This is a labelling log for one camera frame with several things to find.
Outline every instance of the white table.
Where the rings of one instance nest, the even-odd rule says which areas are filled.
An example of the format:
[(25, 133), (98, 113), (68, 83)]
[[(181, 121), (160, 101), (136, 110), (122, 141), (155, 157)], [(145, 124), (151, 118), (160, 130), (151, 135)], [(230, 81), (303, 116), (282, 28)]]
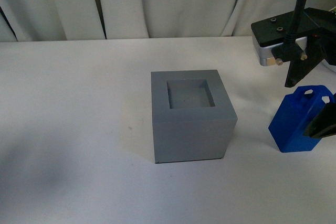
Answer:
[[(155, 164), (150, 72), (202, 69), (238, 116), (225, 157)], [(336, 138), (284, 154), (267, 129), (287, 70), (250, 37), (1, 43), (0, 223), (335, 223)]]

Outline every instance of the gray cube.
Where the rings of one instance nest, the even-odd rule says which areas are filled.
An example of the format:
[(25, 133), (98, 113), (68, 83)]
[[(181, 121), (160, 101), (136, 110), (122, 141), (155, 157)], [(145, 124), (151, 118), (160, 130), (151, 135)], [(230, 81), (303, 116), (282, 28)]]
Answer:
[(156, 163), (223, 158), (237, 115), (217, 70), (152, 72)]

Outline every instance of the white curtain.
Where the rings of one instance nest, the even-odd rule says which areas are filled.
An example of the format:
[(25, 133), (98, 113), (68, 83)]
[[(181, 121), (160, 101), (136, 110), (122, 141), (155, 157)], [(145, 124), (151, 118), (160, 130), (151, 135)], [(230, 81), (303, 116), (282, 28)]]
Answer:
[[(100, 0), (108, 39), (243, 36), (296, 0)], [(331, 9), (336, 0), (307, 0)], [(18, 41), (105, 39), (95, 0), (0, 0)], [(0, 41), (16, 41), (0, 16)]]

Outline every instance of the screw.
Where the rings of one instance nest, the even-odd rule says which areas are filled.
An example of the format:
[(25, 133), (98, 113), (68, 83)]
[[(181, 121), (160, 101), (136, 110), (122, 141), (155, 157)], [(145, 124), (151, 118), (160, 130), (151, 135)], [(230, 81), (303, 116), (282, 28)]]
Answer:
[(281, 66), (283, 64), (283, 61), (281, 58), (278, 58), (275, 60), (275, 63), (278, 65), (278, 66)]
[(301, 60), (306, 60), (308, 58), (308, 56), (304, 53), (304, 52), (302, 52), (301, 53)]

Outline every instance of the blue object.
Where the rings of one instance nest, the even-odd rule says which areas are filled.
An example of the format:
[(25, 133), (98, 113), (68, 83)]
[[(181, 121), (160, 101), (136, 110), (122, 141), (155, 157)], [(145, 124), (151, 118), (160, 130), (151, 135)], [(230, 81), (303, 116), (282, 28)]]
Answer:
[(335, 103), (333, 94), (322, 85), (298, 87), (284, 97), (268, 128), (281, 152), (311, 151), (319, 143), (320, 138), (303, 136), (303, 132), (325, 106), (323, 97)]

